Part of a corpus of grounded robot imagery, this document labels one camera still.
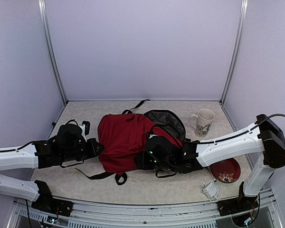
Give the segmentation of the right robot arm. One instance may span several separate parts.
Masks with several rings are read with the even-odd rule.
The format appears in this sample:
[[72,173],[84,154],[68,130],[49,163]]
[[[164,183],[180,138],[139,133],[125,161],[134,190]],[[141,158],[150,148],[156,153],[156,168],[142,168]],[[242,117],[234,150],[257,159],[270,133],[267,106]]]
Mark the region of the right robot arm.
[[271,118],[260,114],[256,122],[239,131],[212,140],[185,142],[182,146],[150,132],[145,151],[138,153],[134,161],[140,170],[185,174],[240,155],[258,153],[249,177],[240,184],[238,197],[221,202],[223,208],[233,205],[243,211],[256,202],[274,171],[285,166],[284,133]]

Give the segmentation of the red student backpack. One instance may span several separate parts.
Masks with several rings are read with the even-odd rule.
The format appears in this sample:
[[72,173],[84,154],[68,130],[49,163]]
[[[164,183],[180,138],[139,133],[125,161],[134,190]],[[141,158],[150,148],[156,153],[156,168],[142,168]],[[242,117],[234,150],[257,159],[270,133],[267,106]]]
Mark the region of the red student backpack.
[[90,180],[115,177],[117,185],[127,181],[127,172],[139,170],[135,156],[148,152],[154,159],[155,172],[178,173],[176,160],[186,142],[183,122],[172,111],[150,110],[135,114],[131,109],[121,114],[105,115],[97,128],[104,150],[98,156],[104,172],[89,176]]

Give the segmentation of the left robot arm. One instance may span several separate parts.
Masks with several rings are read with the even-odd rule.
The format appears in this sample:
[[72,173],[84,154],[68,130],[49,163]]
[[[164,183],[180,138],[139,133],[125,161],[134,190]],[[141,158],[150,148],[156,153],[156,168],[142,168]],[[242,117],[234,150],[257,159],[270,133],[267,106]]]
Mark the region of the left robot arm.
[[[75,161],[76,165],[97,157],[104,146],[95,138],[87,138],[90,123],[78,124],[70,120],[61,125],[57,134],[48,140],[31,141],[20,147],[0,148],[0,171],[22,168],[44,169],[63,167],[63,163]],[[24,181],[0,174],[0,194],[31,202],[38,201],[46,211],[57,207],[44,181]]]

